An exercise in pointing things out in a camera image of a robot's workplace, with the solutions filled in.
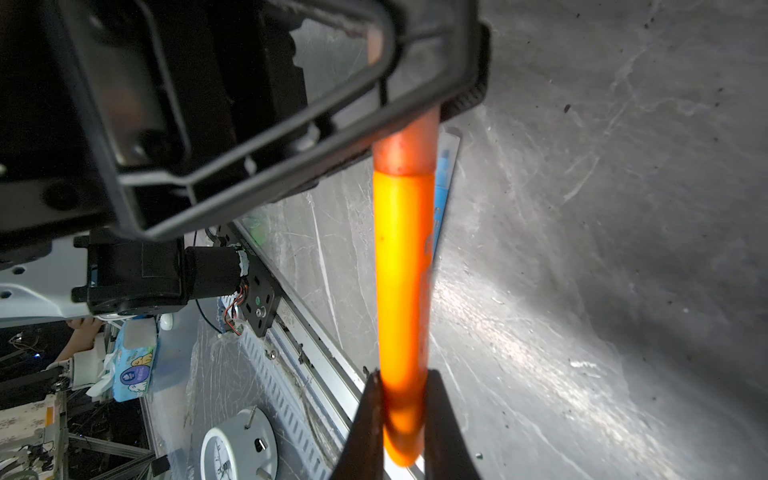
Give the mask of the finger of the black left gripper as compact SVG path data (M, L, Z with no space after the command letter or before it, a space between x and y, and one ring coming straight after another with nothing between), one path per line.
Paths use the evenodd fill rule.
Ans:
M429 109L477 105L474 1L44 1L85 151L51 236L168 240L315 186Z

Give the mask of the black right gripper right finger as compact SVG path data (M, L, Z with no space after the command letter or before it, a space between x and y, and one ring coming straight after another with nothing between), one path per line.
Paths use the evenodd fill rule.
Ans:
M437 370L427 375L423 457L426 479L480 479Z

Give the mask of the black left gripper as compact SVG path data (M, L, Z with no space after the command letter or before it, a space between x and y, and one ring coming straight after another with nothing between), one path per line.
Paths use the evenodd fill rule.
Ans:
M67 74L70 37L52 1L1 4L1 249L43 249L119 222Z

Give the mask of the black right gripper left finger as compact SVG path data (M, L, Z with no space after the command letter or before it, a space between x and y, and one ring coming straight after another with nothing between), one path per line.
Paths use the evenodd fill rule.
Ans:
M360 403L331 480L381 480L384 476L383 388L380 372L367 377Z

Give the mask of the blue highlighter pen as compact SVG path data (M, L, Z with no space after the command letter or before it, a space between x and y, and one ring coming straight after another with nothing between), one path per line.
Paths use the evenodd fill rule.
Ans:
M460 144L461 132L458 129L449 128L439 135L434 190L433 258L436 258L437 246Z

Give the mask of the orange highlighter pen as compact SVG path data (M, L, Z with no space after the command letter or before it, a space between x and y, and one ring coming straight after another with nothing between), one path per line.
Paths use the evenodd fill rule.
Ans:
M413 465L424 449L434 176L373 175L384 445Z

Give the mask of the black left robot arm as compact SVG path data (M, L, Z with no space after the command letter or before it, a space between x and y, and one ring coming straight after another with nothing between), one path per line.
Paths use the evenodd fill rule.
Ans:
M1 317L174 312L235 292L192 231L315 187L485 95L474 1L5 1Z

